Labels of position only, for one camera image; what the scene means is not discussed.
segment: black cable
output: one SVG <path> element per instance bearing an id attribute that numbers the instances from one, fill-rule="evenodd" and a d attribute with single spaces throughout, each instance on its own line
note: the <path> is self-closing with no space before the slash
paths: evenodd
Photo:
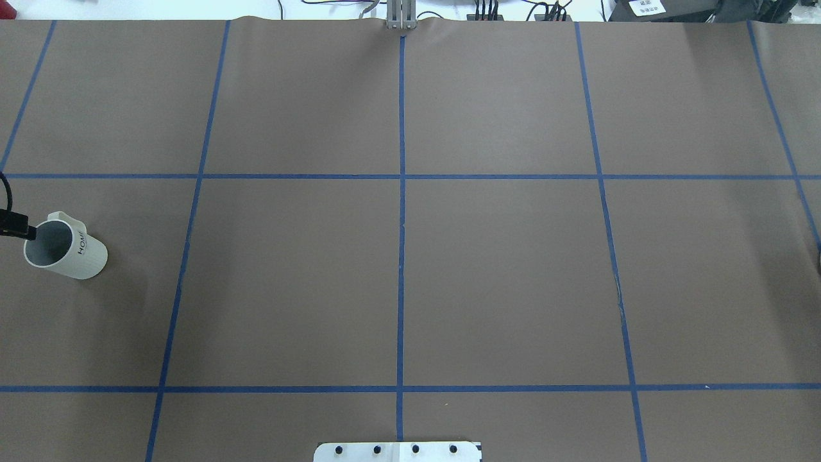
<path id="1" fill-rule="evenodd" d="M 6 189 L 6 213 L 3 214 L 2 219 L 0 219 L 0 227 L 6 223 L 6 219 L 8 218 L 9 214 L 11 213 L 11 185 L 8 184 L 8 179 L 6 179 L 6 175 L 3 172 L 0 172 L 0 181 L 2 181 L 3 187 Z"/>
<path id="2" fill-rule="evenodd" d="M 555 2 L 550 7 L 550 12 L 548 14 L 544 15 L 544 19 L 542 19 L 542 21 L 555 21 L 556 19 L 554 19 L 554 18 L 558 18 L 559 12 L 561 11 L 561 9 L 562 9 L 562 5 L 559 5 L 559 2 Z"/>
<path id="3" fill-rule="evenodd" d="M 546 16 L 546 15 L 548 14 L 548 10 L 550 9 L 550 5 L 548 5 L 548 4 L 547 4 L 547 3 L 545 3 L 545 2 L 538 2 L 538 3 L 534 3 L 534 4 L 533 4 L 533 7 L 532 7 L 532 8 L 530 9 L 530 11 L 527 13 L 527 19 L 525 19 L 525 21 L 530 21 L 530 16 L 531 16 L 531 15 L 533 15 L 533 10 L 535 10 L 535 9 L 536 9 L 536 7 L 538 7 L 539 5 L 544 6 L 544 15 Z"/>
<path id="4" fill-rule="evenodd" d="M 441 17 L 442 19 L 445 19 L 445 16 L 442 16 L 442 15 L 440 15 L 440 14 L 439 14 L 439 13 L 437 13 L 437 12 L 421 12 L 420 14 L 416 15 L 416 19 L 419 19 L 419 18 L 420 18 L 420 16 L 422 16 L 422 15 L 424 15 L 424 14 L 426 14 L 426 13 L 427 13 L 427 14 L 434 15 L 434 16 Z"/>

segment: black plug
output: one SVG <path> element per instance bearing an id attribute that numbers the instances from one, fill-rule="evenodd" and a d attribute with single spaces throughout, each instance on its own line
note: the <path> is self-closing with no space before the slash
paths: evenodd
<path id="1" fill-rule="evenodd" d="M 26 241 L 34 241 L 37 237 L 37 228 L 29 226 L 29 217 L 0 209 L 0 236 L 12 236 Z"/>

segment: white mug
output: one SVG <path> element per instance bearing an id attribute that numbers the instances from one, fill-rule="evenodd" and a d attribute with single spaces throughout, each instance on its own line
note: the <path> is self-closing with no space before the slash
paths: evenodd
<path id="1" fill-rule="evenodd" d="M 103 270 L 108 249 L 89 236 L 83 222 L 65 212 L 53 212 L 37 225 L 37 238 L 25 241 L 23 256 L 34 267 L 87 280 Z"/>

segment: grid square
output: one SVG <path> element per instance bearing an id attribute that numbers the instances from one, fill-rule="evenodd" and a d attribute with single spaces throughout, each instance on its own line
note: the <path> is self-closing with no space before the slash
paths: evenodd
<path id="1" fill-rule="evenodd" d="M 792 181 L 608 182 L 608 203 L 639 383 L 821 381 Z"/>
<path id="2" fill-rule="evenodd" d="M 137 462 L 153 393 L 0 393 L 0 459 Z"/>
<path id="3" fill-rule="evenodd" d="M 398 38 L 306 22 L 232 22 L 209 172 L 399 173 Z"/>
<path id="4" fill-rule="evenodd" d="M 821 390 L 641 393 L 653 461 L 821 460 Z"/>
<path id="5" fill-rule="evenodd" d="M 627 383 L 595 181 L 407 185 L 406 385 Z"/>
<path id="6" fill-rule="evenodd" d="M 223 27 L 58 23 L 8 171 L 196 172 Z"/>
<path id="7" fill-rule="evenodd" d="M 408 173 L 595 173 L 572 24 L 424 21 L 406 46 Z"/>
<path id="8" fill-rule="evenodd" d="M 744 24 L 581 31 L 605 173 L 790 173 Z"/>
<path id="9" fill-rule="evenodd" d="M 399 183 L 206 180 L 170 385 L 393 385 Z"/>
<path id="10" fill-rule="evenodd" d="M 485 460 L 639 459 L 630 393 L 405 393 L 405 440 L 482 443 Z"/>
<path id="11" fill-rule="evenodd" d="M 322 442 L 394 441 L 395 409 L 393 393 L 165 395 L 154 460 L 312 460 Z"/>
<path id="12" fill-rule="evenodd" d="M 20 239 L 0 239 L 0 385 L 156 386 L 195 181 L 11 184 L 32 225 L 64 210 L 106 245 L 108 263 L 73 280 L 29 266 Z"/>
<path id="13" fill-rule="evenodd" d="M 799 173 L 821 173 L 821 28 L 753 23 L 761 64 Z"/>
<path id="14" fill-rule="evenodd" d="M 0 149 L 6 148 L 50 24 L 49 21 L 31 21 L 30 24 L 4 21 L 0 27 Z"/>

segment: black device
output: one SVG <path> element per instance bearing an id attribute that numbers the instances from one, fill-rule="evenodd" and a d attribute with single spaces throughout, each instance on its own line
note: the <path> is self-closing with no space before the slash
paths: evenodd
<path id="1" fill-rule="evenodd" d="M 783 24 L 789 20 L 790 10 L 798 0 L 661 0 L 667 12 L 652 16 L 636 16 L 628 3 L 628 0 L 618 0 L 609 21 L 762 21 Z"/>
<path id="2" fill-rule="evenodd" d="M 0 236 L 12 236 L 27 241 L 34 241 L 37 237 L 37 228 L 29 226 L 29 217 L 11 211 L 11 185 L 3 172 L 0 172 L 0 181 L 6 189 L 6 208 L 0 209 Z"/>

